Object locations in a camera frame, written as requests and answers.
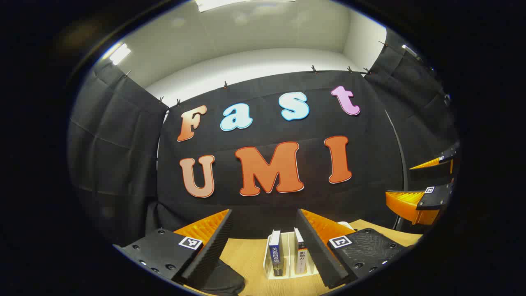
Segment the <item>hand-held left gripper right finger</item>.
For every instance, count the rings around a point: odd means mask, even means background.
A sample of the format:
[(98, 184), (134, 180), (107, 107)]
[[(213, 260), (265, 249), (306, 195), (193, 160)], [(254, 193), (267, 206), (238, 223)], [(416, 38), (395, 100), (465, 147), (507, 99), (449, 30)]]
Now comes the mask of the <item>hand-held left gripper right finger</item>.
[(296, 226), (329, 288), (359, 281), (383, 270), (416, 244), (416, 235), (364, 220), (343, 225), (298, 209)]

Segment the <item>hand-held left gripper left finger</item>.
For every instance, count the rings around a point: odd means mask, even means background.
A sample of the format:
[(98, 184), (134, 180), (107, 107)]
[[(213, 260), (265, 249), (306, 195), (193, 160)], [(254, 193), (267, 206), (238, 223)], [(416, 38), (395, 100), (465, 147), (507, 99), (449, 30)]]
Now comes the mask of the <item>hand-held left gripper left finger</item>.
[(117, 250), (158, 277), (199, 287), (224, 250), (232, 228), (231, 214), (231, 209), (222, 210), (176, 231), (159, 228)]

